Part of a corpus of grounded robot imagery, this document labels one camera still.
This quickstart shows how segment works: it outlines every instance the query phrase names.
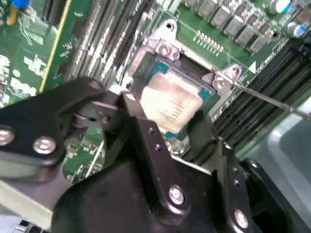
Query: green circuit board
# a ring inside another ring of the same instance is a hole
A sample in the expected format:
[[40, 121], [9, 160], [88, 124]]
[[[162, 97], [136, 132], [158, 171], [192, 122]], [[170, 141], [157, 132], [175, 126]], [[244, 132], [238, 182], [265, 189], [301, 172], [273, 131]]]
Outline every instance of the green circuit board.
[[[116, 7], [110, 18], [111, 22], [120, 17], [120, 11], [127, 1], [115, 2]], [[133, 15], [142, 2], [144, 1], [136, 2]], [[225, 1], [221, 2], [217, 2], [217, 9], [220, 9]], [[225, 69], [232, 64], [240, 65], [242, 67], [240, 81], [248, 85], [291, 38], [286, 31], [287, 25], [295, 21], [297, 14], [302, 11], [301, 2], [305, 5], [309, 2], [293, 1], [293, 6], [286, 14], [270, 14], [268, 10], [270, 0], [232, 2], [237, 6], [232, 3], [228, 6], [228, 22], [232, 19], [236, 7], [243, 4], [244, 15], [240, 17], [242, 26], [251, 27], [254, 36], [264, 38], [265, 44], [261, 49], [254, 51], [256, 48], [251, 48], [254, 41], [241, 43], [237, 36], [226, 34], [226, 26], [214, 26], [213, 24], [219, 22], [213, 22], [211, 15], [200, 16], [202, 12], [199, 12], [199, 8], [203, 0], [158, 0], [148, 9], [148, 17], [143, 24], [143, 30], [138, 35], [133, 56], [138, 52], [145, 37], [154, 32], [166, 19], [174, 19], [178, 27], [176, 39], [180, 43], [219, 69]], [[15, 24], [9, 26], [5, 22], [10, 15], [11, 1], [7, 1], [5, 6], [0, 2], [0, 7], [3, 7], [5, 12], [0, 17], [0, 22], [3, 22], [0, 26], [0, 107], [51, 90], [63, 82], [74, 79], [73, 76], [65, 76], [83, 39], [81, 33], [92, 13], [90, 10], [92, 4], [104, 6], [107, 2], [67, 0], [63, 16], [57, 25], [42, 20], [44, 3], [45, 1], [42, 0], [32, 0], [28, 8], [18, 9]], [[256, 15], [256, 22], [253, 26], [249, 26], [247, 22], [252, 15]], [[259, 30], [265, 23], [269, 28], [264, 33], [260, 33]], [[127, 30], [130, 31], [133, 26], [134, 24], [129, 24]], [[144, 76], [154, 59], [154, 55], [148, 54], [134, 74], [134, 79]], [[234, 92], [228, 102], [224, 103], [212, 117], [217, 119], [238, 94], [238, 91]], [[308, 96], [310, 93], [301, 96], [297, 104]], [[218, 99], [218, 95], [210, 96], [203, 108], [208, 111]], [[271, 124], [271, 127], [285, 116], [285, 113], [282, 114]], [[63, 163], [63, 173], [70, 182], [76, 183], [85, 178], [86, 174], [93, 174], [103, 168], [102, 143], [101, 130], [96, 129], [89, 129], [80, 138], [67, 142], [68, 155]]]

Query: mounting hole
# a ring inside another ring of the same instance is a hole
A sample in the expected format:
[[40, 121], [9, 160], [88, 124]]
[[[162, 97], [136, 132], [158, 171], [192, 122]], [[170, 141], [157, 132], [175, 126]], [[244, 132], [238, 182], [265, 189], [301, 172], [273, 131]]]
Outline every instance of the mounting hole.
[[174, 25], [172, 25], [171, 23], [166, 24], [166, 27], [170, 29], [171, 31], [174, 30]]
[[272, 34], [272, 38], [273, 38], [274, 40], [279, 39], [280, 36], [281, 36], [280, 32], [273, 32], [273, 34]]
[[234, 184], [235, 184], [237, 187], [240, 187], [240, 183], [239, 183], [238, 180], [235, 180], [235, 181], [234, 181]]
[[161, 151], [161, 146], [160, 146], [159, 144], [156, 144], [155, 150], [156, 150], [156, 151]]
[[153, 134], [154, 133], [153, 128], [150, 127], [149, 130], [148, 130], [148, 133]]

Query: electronic component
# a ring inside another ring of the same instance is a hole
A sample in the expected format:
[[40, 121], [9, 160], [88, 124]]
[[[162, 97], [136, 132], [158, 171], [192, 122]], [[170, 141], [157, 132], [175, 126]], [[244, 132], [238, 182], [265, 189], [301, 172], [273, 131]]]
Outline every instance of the electronic component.
[[203, 103], [199, 92], [199, 87], [168, 70], [152, 76], [141, 94], [140, 103], [146, 116], [164, 132], [179, 133]]
[[225, 7], [229, 7], [229, 4], [232, 2], [232, 0], [223, 0], [222, 5]]
[[184, 4], [187, 7], [193, 7], [197, 2], [198, 0], [184, 0]]
[[3, 94], [6, 88], [6, 84], [5, 83], [0, 83], [0, 94]]
[[254, 53], [258, 53], [267, 44], [267, 42], [268, 41], [264, 37], [258, 36], [258, 38], [248, 49]]
[[242, 45], [246, 45], [254, 35], [255, 32], [253, 29], [251, 29], [249, 26], [246, 26], [238, 36], [237, 42]]
[[90, 146], [89, 146], [89, 150], [90, 150], [90, 151], [94, 151], [95, 149], [96, 149], [96, 146], [95, 146], [95, 145], [90, 145]]
[[247, 20], [247, 24], [250, 25], [250, 26], [253, 26], [255, 21], [258, 19], [258, 16], [255, 15], [255, 14], [252, 14], [248, 20]]
[[233, 17], [225, 28], [225, 33], [231, 36], [238, 34], [243, 22], [236, 17]]
[[70, 153], [70, 154], [74, 154], [76, 151], [77, 151], [77, 148], [76, 148], [76, 146], [74, 146], [74, 145], [71, 145], [71, 144], [70, 144], [70, 145], [67, 147], [67, 152]]
[[311, 8], [306, 6], [302, 9], [296, 16], [296, 21], [298, 23], [310, 23], [311, 21]]
[[206, 18], [214, 12], [216, 5], [217, 1], [215, 0], [204, 0], [198, 8], [197, 13], [199, 16]]
[[271, 14], [283, 14], [288, 11], [292, 2], [290, 0], [272, 0], [269, 4]]
[[230, 12], [227, 9], [220, 8], [214, 15], [211, 24], [218, 28], [222, 28], [222, 26], [227, 22], [229, 16]]
[[234, 14], [235, 14], [236, 16], [241, 16], [242, 13], [245, 11], [245, 9], [246, 9], [246, 6], [243, 5], [243, 4], [241, 4], [240, 6], [238, 6], [238, 8], [236, 9], [236, 11], [235, 11]]
[[302, 37], [306, 33], [306, 27], [302, 24], [291, 22], [287, 25], [287, 33], [295, 38]]
[[258, 32], [261, 33], [261, 34], [265, 34], [266, 31], [269, 29], [269, 27], [270, 27], [269, 24], [264, 23], [264, 24], [259, 28]]
[[16, 8], [26, 8], [29, 5], [29, 0], [13, 0], [12, 5]]
[[68, 68], [69, 62], [65, 61], [64, 63], [62, 63], [56, 71], [56, 76], [62, 75], [66, 72], [67, 68]]
[[70, 35], [77, 34], [82, 29], [83, 24], [84, 24], [83, 19], [77, 19], [73, 23], [73, 26], [72, 26], [71, 31], [70, 31]]
[[15, 24], [17, 18], [17, 8], [15, 6], [10, 7], [10, 15], [8, 18], [6, 18], [6, 24], [9, 26], [12, 26]]

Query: metal rod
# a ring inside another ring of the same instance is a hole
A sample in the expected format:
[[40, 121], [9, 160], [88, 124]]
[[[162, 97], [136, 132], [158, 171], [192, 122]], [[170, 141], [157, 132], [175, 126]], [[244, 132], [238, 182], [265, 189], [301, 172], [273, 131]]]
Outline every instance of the metal rod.
[[297, 115], [297, 116], [299, 116], [299, 117], [301, 117], [303, 119], [311, 121], [311, 115], [310, 114], [301, 112], [300, 110], [298, 110], [296, 108], [293, 108], [293, 107], [291, 107], [288, 104], [282, 103], [282, 102], [280, 102], [278, 100], [275, 100], [275, 99], [273, 99], [273, 98], [271, 98], [269, 96], [266, 96], [266, 95], [264, 95], [262, 93], [254, 91], [253, 89], [247, 88], [247, 87], [245, 87], [245, 86], [243, 86], [243, 85], [241, 85], [239, 83], [233, 83], [233, 86], [238, 88], [241, 91], [244, 91], [244, 92], [252, 95], [252, 96], [255, 96], [255, 97], [257, 97], [257, 98], [259, 98], [261, 100], [264, 100], [264, 101], [266, 101], [266, 102], [268, 102], [270, 104], [273, 104], [274, 106], [276, 106], [278, 108], [281, 108], [284, 111], [288, 111], [288, 112], [293, 113], [293, 114], [295, 114], [295, 115]]

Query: chip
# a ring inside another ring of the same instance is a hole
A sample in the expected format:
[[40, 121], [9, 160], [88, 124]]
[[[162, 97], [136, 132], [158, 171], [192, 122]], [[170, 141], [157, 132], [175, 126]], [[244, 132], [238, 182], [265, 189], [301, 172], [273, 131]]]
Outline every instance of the chip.
[[266, 44], [267, 40], [259, 36], [248, 49], [254, 53], [258, 53]]
[[5, 87], [6, 87], [6, 85], [4, 83], [0, 83], [0, 92], [4, 92]]
[[258, 32], [260, 32], [261, 34], [265, 34], [265, 32], [269, 29], [269, 27], [270, 27], [269, 24], [264, 23], [262, 27], [259, 28]]
[[237, 10], [235, 11], [234, 14], [235, 14], [236, 16], [241, 16], [242, 13], [245, 11], [245, 9], [246, 9], [246, 6], [243, 5], [243, 4], [241, 4], [240, 6], [238, 6], [238, 8], [237, 8]]
[[257, 19], [258, 19], [258, 16], [255, 14], [252, 14], [247, 21], [248, 25], [253, 26]]
[[64, 74], [67, 71], [67, 67], [68, 66], [69, 66], [69, 62], [68, 61], [60, 64], [58, 69], [57, 69], [56, 76]]
[[214, 0], [204, 0], [197, 10], [199, 16], [206, 18], [214, 12], [217, 2]]
[[225, 28], [225, 33], [231, 36], [235, 36], [238, 34], [239, 30], [242, 27], [243, 22], [237, 18], [232, 18], [232, 20], [228, 23]]
[[156, 73], [145, 86], [140, 104], [162, 132], [177, 134], [202, 105], [200, 90], [173, 71]]
[[309, 23], [311, 21], [311, 8], [305, 7], [296, 16], [296, 21], [298, 23]]
[[232, 0], [224, 0], [223, 1], [223, 6], [228, 7], [231, 2], [232, 2]]
[[242, 45], [246, 45], [254, 35], [255, 32], [250, 27], [247, 26], [238, 36], [237, 42]]
[[83, 19], [76, 20], [73, 23], [73, 26], [72, 26], [71, 31], [70, 31], [70, 35], [78, 34], [80, 32], [80, 30], [82, 29], [83, 23], [84, 23]]
[[211, 24], [221, 28], [228, 20], [230, 12], [224, 8], [220, 8], [213, 17]]

